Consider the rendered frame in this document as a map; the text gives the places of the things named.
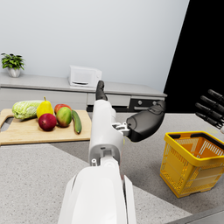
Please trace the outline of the yellow slatted basket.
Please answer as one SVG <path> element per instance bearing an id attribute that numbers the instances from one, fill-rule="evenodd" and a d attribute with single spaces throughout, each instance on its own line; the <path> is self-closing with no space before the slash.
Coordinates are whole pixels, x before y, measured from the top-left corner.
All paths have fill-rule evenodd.
<path id="1" fill-rule="evenodd" d="M 167 132 L 160 177 L 177 198 L 211 190 L 224 173 L 224 142 L 205 131 Z"/>

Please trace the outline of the green cucumber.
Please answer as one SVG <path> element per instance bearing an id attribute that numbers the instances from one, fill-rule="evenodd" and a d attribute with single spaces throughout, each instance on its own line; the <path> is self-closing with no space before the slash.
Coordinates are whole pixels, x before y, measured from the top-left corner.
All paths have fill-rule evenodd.
<path id="1" fill-rule="evenodd" d="M 74 131 L 80 134 L 82 131 L 81 119 L 76 111 L 72 111 Z"/>

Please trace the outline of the green red mango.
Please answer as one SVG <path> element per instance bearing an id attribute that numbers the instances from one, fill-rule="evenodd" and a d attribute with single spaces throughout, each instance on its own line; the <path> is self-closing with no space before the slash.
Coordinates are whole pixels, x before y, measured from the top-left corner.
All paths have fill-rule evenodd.
<path id="1" fill-rule="evenodd" d="M 68 107 L 62 107 L 56 114 L 56 119 L 60 127 L 67 127 L 72 121 L 72 111 Z"/>

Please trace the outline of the dark built-in oven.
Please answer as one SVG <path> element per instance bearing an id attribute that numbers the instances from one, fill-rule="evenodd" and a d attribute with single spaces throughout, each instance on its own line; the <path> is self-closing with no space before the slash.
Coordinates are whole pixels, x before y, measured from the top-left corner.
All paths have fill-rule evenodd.
<path id="1" fill-rule="evenodd" d="M 144 109 L 149 108 L 154 104 L 154 102 L 158 102 L 159 99 L 140 99 L 140 98 L 131 98 L 129 102 L 129 112 L 137 112 Z"/>

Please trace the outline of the red peach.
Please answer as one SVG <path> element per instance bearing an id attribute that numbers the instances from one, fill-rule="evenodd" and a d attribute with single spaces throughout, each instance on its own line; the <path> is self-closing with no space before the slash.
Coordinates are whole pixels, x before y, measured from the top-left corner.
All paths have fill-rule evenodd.
<path id="1" fill-rule="evenodd" d="M 66 108 L 69 108 L 70 110 L 72 110 L 71 107 L 68 106 L 68 105 L 66 105 L 66 104 L 63 104 L 63 103 L 61 103 L 61 104 L 57 104 L 57 105 L 54 107 L 54 113 L 55 113 L 55 115 L 57 115 L 58 111 L 59 111 L 61 108 L 63 108 L 63 107 L 66 107 Z"/>

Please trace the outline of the red apple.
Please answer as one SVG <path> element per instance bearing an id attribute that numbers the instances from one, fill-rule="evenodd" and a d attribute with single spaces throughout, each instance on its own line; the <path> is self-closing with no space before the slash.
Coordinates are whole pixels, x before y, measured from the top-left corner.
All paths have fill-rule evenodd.
<path id="1" fill-rule="evenodd" d="M 38 119 L 38 125 L 39 127 L 44 130 L 44 131 L 51 131 L 54 129 L 54 127 L 57 124 L 57 120 L 54 115 L 46 113 L 43 114 L 39 119 Z"/>

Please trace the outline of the grey kitchen counter cabinet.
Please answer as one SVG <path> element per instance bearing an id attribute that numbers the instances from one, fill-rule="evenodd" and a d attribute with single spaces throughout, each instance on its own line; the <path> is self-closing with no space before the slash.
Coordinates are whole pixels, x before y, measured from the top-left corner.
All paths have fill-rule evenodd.
<path id="1" fill-rule="evenodd" d="M 105 81 L 104 92 L 117 112 L 129 112 L 131 98 L 163 100 L 166 94 L 151 87 Z M 15 102 L 42 100 L 43 97 L 55 106 L 65 103 L 72 109 L 93 111 L 95 90 L 87 87 L 72 87 L 67 78 L 21 74 L 11 78 L 0 73 L 0 110 L 11 109 Z"/>

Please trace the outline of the wooden cutting board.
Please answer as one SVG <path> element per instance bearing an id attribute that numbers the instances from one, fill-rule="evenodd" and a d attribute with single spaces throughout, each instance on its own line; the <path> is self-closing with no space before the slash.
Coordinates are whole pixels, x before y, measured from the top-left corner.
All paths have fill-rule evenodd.
<path id="1" fill-rule="evenodd" d="M 91 120 L 85 110 L 77 111 L 82 125 L 80 134 L 74 131 L 74 124 L 66 128 L 56 126 L 52 131 L 39 127 L 38 119 L 22 121 L 13 118 L 8 129 L 0 131 L 0 145 L 71 142 L 90 139 Z"/>

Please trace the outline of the yellow pear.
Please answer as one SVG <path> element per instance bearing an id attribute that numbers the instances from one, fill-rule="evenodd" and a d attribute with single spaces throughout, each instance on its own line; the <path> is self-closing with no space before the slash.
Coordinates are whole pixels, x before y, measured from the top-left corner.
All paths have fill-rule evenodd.
<path id="1" fill-rule="evenodd" d="M 52 104 L 47 99 L 44 99 L 37 107 L 37 118 L 43 114 L 53 114 Z"/>

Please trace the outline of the green cabbage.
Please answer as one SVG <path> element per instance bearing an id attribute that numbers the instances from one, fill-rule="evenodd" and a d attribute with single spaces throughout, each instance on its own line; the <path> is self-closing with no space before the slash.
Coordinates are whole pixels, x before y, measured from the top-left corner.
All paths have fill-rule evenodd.
<path id="1" fill-rule="evenodd" d="M 17 119 L 30 119 L 37 116 L 37 108 L 40 100 L 18 101 L 12 107 L 12 113 Z"/>

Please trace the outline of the potted green plant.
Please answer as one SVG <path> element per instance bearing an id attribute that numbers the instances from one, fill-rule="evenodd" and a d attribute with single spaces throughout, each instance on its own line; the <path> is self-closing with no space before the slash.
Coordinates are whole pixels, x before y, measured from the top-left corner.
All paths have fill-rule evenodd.
<path id="1" fill-rule="evenodd" d="M 25 60 L 21 55 L 2 53 L 1 56 L 2 68 L 8 71 L 10 77 L 17 78 L 25 69 Z"/>

